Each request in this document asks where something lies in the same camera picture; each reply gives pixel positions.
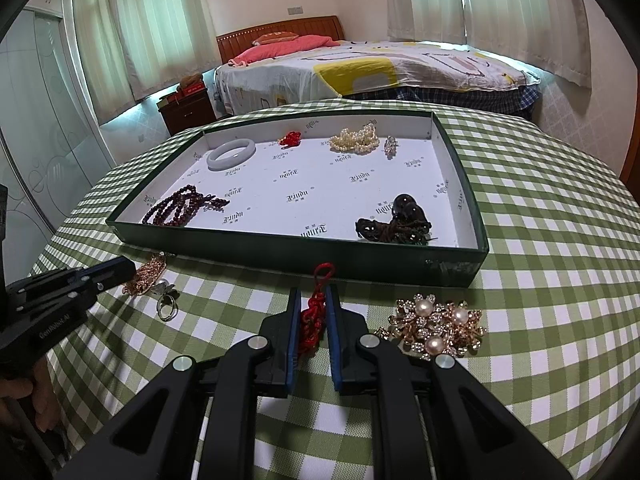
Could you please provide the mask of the person's left hand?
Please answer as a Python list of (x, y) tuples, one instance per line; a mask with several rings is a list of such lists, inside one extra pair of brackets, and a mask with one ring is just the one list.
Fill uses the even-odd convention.
[(35, 425), (42, 431), (52, 430), (61, 421), (61, 407), (53, 391), (48, 359), (43, 356), (35, 362), (26, 378), (0, 380), (1, 425), (17, 427), (17, 419), (6, 407), (6, 399), (26, 398), (35, 411)]

